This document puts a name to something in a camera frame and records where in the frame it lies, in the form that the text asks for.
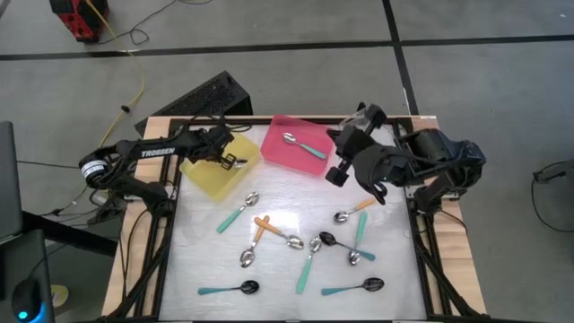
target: black spoon head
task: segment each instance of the black spoon head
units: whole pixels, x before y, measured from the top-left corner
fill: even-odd
[[[245,281],[241,284],[240,290],[249,295],[259,290],[259,283],[256,281]]]
[[[382,279],[373,277],[367,278],[365,282],[362,284],[362,288],[366,289],[369,292],[376,292],[379,289],[383,288],[385,282]]]
[[[335,240],[335,236],[329,232],[323,231],[323,232],[319,233],[319,238],[327,246],[334,246],[335,244],[337,244],[337,240]]]

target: computer mouse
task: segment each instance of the computer mouse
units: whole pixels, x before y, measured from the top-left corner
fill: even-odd
[[[34,278],[19,282],[12,292],[12,310],[20,322],[34,320],[40,311],[42,299],[39,295],[39,284]]]

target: red object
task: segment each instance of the red object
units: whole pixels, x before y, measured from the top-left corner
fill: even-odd
[[[267,130],[261,154],[270,161],[283,166],[301,170],[313,175],[321,175],[326,169],[333,141],[326,134],[328,128],[296,118],[276,115],[271,120]],[[320,159],[301,148],[298,144],[287,144],[283,141],[283,133],[295,136],[298,143],[307,144],[310,147],[324,153],[326,158]]]
[[[107,0],[91,0],[98,12],[108,16]],[[50,0],[52,13],[55,13],[70,30],[77,41],[92,43],[100,41],[103,28],[98,15],[88,6],[87,0]]]

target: yellow bowl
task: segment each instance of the yellow bowl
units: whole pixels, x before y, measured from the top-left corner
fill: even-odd
[[[185,159],[179,170],[196,183],[209,197],[221,201],[241,179],[259,162],[259,147],[241,134],[233,134],[235,139],[225,147],[223,156],[231,153],[238,159],[248,162],[240,169],[225,170],[217,162],[198,161],[195,164]]]

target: black equipment box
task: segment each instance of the black equipment box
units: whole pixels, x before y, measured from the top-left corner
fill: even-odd
[[[199,85],[165,108],[152,114],[156,116],[253,116],[251,99],[241,85],[227,71]],[[143,137],[147,118],[135,124]]]

